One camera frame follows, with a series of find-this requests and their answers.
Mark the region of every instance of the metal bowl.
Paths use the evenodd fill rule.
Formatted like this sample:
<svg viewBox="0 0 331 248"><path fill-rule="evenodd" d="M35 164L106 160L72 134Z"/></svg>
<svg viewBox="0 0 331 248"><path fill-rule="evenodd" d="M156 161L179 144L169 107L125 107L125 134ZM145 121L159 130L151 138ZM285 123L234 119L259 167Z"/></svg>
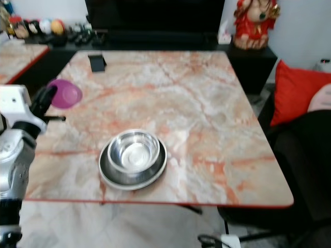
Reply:
<svg viewBox="0 0 331 248"><path fill-rule="evenodd" d="M144 130L120 133L108 146L110 164L122 173L143 172L153 166L159 156L160 144L156 136Z"/></svg>
<svg viewBox="0 0 331 248"><path fill-rule="evenodd" d="M108 160L106 145L99 158L99 169L106 184L120 190L137 190L146 187L158 179L167 164L167 149L162 141L159 142L160 152L155 163L147 170L138 173L123 173L117 170Z"/></svg>

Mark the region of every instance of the red cushion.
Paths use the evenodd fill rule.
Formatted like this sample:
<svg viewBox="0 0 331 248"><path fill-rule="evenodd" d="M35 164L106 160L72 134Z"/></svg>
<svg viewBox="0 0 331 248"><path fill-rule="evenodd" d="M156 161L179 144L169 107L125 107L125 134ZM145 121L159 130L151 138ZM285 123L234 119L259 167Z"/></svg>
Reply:
<svg viewBox="0 0 331 248"><path fill-rule="evenodd" d="M294 69L280 61L276 69L275 113L270 125L305 114L313 96L330 83L330 73Z"/></svg>

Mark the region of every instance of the black tv screen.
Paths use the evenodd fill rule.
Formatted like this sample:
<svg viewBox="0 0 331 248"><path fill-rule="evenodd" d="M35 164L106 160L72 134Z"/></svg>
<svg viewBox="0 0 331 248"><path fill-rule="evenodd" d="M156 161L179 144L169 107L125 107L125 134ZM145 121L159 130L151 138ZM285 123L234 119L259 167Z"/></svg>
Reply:
<svg viewBox="0 0 331 248"><path fill-rule="evenodd" d="M215 33L225 0L85 0L93 29Z"/></svg>

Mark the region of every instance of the floor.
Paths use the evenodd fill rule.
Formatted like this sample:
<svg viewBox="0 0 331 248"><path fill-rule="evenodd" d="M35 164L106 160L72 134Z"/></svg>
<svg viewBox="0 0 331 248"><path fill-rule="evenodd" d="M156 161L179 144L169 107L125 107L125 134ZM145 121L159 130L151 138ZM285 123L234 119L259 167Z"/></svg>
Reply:
<svg viewBox="0 0 331 248"><path fill-rule="evenodd" d="M248 96L255 114L268 97ZM22 248L201 247L199 234L224 234L225 227L216 207L202 207L203 215L172 205L129 205L94 203L24 202L21 210ZM239 236L255 232L230 226ZM281 239L247 242L242 248L284 247Z"/></svg>

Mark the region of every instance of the marble table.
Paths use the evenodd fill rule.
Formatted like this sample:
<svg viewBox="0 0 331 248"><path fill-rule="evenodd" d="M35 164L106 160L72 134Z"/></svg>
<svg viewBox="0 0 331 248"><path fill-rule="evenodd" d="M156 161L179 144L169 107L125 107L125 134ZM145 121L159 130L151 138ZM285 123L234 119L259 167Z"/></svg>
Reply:
<svg viewBox="0 0 331 248"><path fill-rule="evenodd" d="M105 72L88 55L102 53ZM78 52L60 73L83 91L66 122L49 123L30 168L26 198L283 208L293 196L223 52ZM162 139L168 164L152 185L108 187L103 146L127 129Z"/></svg>
<svg viewBox="0 0 331 248"><path fill-rule="evenodd" d="M48 50L47 45L25 45L16 40L2 44L0 46L0 85L13 83Z"/></svg>

